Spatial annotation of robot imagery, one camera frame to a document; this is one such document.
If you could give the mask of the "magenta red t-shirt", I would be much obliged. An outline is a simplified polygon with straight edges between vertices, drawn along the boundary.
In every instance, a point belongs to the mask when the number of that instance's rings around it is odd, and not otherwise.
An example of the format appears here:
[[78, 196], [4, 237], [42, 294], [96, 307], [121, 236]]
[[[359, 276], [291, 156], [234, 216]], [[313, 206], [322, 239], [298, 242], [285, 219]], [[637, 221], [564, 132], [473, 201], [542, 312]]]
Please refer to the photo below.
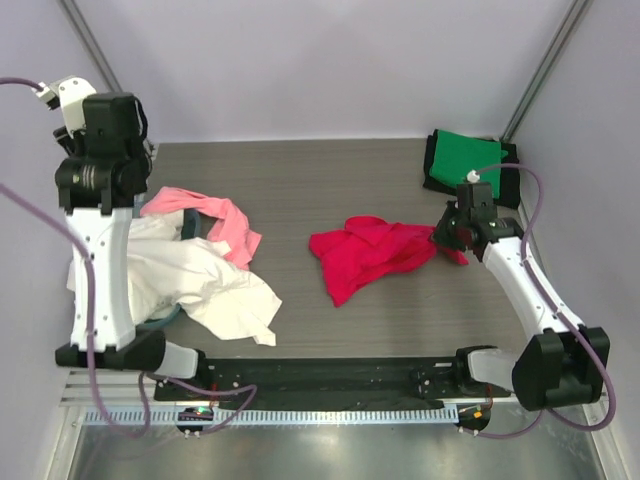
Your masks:
[[457, 250], [437, 245], [430, 225], [354, 216], [338, 230], [314, 233], [308, 247], [320, 261], [333, 305], [341, 307], [365, 286], [390, 274], [411, 273], [442, 254], [456, 265], [469, 261]]

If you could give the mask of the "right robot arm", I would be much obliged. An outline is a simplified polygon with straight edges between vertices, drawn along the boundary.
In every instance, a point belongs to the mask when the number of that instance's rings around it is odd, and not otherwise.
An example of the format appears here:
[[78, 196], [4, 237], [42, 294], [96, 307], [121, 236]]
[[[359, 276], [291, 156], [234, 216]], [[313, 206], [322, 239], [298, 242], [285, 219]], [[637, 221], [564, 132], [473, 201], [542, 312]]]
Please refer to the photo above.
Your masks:
[[603, 391], [610, 350], [600, 327], [587, 327], [553, 289], [513, 218], [502, 218], [487, 182], [458, 185], [433, 234], [453, 252], [470, 251], [495, 277], [514, 308], [527, 344], [517, 353], [461, 348], [453, 388], [473, 395], [485, 384], [512, 392], [528, 411], [594, 403]]

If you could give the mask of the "white t-shirt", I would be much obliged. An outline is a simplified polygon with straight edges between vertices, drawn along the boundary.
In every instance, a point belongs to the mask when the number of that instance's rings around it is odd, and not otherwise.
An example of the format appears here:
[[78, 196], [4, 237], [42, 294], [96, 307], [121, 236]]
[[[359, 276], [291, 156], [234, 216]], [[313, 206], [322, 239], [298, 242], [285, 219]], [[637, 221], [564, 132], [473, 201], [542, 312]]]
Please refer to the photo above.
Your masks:
[[81, 243], [68, 283], [75, 293], [72, 344], [85, 350], [92, 338], [97, 352], [120, 349], [163, 305], [179, 304], [221, 340], [275, 345], [270, 324], [282, 302], [258, 275], [224, 258], [226, 242], [129, 240], [134, 219], [129, 209], [109, 216], [75, 209], [66, 218]]

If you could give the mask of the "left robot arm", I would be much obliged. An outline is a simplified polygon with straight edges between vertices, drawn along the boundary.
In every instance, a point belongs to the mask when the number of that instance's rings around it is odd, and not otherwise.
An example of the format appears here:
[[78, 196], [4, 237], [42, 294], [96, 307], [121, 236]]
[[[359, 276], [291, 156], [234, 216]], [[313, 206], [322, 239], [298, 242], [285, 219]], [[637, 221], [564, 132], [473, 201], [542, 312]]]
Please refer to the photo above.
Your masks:
[[129, 228], [152, 166], [141, 102], [131, 93], [98, 93], [77, 81], [60, 87], [58, 98], [69, 138], [55, 182], [66, 225], [79, 243], [73, 252], [73, 330], [55, 361], [175, 377], [187, 396], [203, 398], [213, 375], [199, 365], [202, 354], [136, 326], [130, 313]]

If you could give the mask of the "light pink t-shirt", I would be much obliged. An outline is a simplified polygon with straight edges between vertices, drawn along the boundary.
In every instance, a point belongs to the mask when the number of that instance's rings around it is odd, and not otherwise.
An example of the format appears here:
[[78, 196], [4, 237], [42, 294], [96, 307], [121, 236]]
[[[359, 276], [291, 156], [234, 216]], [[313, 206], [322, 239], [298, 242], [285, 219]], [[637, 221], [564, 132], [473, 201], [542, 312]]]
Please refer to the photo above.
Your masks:
[[226, 242], [230, 250], [224, 258], [244, 270], [259, 247], [262, 236], [251, 229], [248, 217], [229, 198], [209, 197], [177, 187], [162, 187], [141, 208], [141, 215], [168, 214], [193, 209], [215, 220], [207, 234], [210, 242]]

